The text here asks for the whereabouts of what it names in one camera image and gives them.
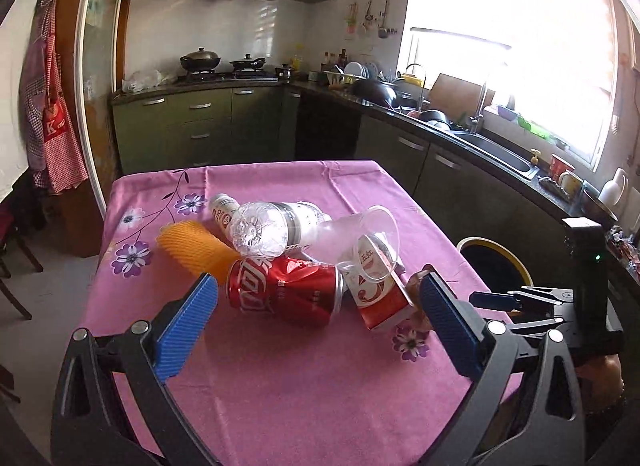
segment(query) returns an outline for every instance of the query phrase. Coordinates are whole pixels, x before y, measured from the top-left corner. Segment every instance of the wooden cutting board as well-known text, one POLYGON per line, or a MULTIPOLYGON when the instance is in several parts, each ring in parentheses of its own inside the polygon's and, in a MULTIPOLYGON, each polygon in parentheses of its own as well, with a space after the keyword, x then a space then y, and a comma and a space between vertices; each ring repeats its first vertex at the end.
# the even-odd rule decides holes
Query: wooden cutting board
MULTIPOLYGON (((458 122, 462 115, 474 116, 481 90, 482 86, 479 84, 440 74, 427 99, 431 102, 432 110, 440 110, 450 121, 458 122)), ((483 109, 492 103, 494 95, 494 90, 487 91, 483 109)))

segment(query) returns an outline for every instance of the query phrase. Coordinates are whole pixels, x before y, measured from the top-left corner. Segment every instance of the clear plastic cup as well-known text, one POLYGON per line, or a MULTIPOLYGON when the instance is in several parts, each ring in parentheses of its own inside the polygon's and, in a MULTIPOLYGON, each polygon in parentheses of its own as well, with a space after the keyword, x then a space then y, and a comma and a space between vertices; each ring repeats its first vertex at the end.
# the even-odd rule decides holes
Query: clear plastic cup
POLYGON ((355 265, 358 272, 372 282, 383 281, 391 274, 399 251, 398 225, 391 211, 382 206, 373 206, 361 213, 319 224, 314 242, 305 249, 311 258, 335 265, 338 269, 355 265), (362 248, 363 237, 368 237, 386 259, 388 265, 384 269, 377 266, 367 272, 362 268, 358 247, 362 248))

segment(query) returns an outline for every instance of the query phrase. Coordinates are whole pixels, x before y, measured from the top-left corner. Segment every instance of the table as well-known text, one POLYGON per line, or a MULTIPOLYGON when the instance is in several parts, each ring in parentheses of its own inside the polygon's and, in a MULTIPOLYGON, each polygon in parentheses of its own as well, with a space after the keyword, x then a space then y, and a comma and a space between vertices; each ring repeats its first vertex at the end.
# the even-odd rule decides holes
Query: table
MULTIPOLYGON (((220 192, 240 203, 310 201, 333 218, 383 205, 398 221, 407 277, 431 263, 460 299, 486 290, 433 221, 374 162, 208 167, 114 183, 82 325, 96 336, 121 333, 182 297, 194 278, 155 238, 163 226, 183 220, 202 221, 216 232, 207 202, 220 192), (126 262, 130 253, 138 255, 134 263, 126 262)), ((335 321, 317 330, 240 313, 222 293, 183 371, 167 384, 225 466, 407 465, 436 439, 470 384, 457 375, 437 336, 425 339, 417 356, 403 353, 395 332, 366 330, 350 297, 335 321)), ((159 452, 126 382, 120 378, 118 385, 142 445, 159 452)))

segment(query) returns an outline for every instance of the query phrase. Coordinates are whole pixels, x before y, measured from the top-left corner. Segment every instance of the window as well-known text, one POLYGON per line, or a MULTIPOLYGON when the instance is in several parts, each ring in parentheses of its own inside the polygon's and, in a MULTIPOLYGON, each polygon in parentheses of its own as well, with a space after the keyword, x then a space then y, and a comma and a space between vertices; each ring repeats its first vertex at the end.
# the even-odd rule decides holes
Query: window
POLYGON ((398 69, 419 63, 428 86, 441 72, 488 78, 494 103, 513 95, 517 112, 594 168, 611 120, 616 55, 611 0, 409 0, 398 69))

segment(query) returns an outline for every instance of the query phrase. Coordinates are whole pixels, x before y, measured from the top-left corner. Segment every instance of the stainless steel sink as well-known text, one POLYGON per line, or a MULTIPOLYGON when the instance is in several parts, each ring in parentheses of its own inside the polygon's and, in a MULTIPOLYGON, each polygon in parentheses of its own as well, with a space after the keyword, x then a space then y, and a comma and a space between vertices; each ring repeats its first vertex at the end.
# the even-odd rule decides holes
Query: stainless steel sink
POLYGON ((522 157, 514 154, 514 152, 503 148, 494 141, 490 141, 486 137, 482 137, 477 133, 473 134, 468 131, 451 131, 450 133, 460 139, 460 141, 466 142, 471 146, 475 146, 489 157, 497 159, 511 168, 514 172, 519 173, 527 179, 532 179, 538 171, 537 167, 532 166, 522 157))

